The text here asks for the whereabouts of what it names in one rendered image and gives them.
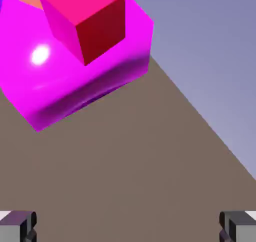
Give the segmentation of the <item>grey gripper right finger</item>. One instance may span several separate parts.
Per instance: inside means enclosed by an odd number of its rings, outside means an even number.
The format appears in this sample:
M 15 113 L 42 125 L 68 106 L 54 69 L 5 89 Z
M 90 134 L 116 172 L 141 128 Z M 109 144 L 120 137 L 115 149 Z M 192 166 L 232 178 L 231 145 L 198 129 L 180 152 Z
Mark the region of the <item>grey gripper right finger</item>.
M 219 242 L 256 242 L 256 210 L 221 211 Z

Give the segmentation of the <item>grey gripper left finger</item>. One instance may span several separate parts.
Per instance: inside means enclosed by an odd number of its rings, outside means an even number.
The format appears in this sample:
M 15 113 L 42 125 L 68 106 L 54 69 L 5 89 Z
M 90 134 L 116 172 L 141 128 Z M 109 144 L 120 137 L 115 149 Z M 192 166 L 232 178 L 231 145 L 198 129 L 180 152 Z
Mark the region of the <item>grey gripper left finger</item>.
M 0 210 L 0 242 L 37 242 L 37 214 L 29 210 Z

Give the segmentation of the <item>small red cube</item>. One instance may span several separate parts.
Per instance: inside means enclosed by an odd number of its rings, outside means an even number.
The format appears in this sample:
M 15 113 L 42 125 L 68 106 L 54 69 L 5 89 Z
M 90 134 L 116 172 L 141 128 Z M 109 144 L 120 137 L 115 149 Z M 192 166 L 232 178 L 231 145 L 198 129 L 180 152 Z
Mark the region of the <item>small red cube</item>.
M 52 34 L 84 65 L 125 38 L 125 0 L 40 0 Z

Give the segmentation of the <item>large magenta box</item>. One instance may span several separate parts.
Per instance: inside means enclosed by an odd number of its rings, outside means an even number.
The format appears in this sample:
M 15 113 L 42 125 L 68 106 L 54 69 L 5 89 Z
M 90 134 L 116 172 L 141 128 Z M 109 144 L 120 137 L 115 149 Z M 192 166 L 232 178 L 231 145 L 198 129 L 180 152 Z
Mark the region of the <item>large magenta box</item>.
M 88 65 L 52 34 L 44 12 L 1 0 L 0 89 L 36 131 L 148 71 L 153 20 L 125 0 L 125 38 Z

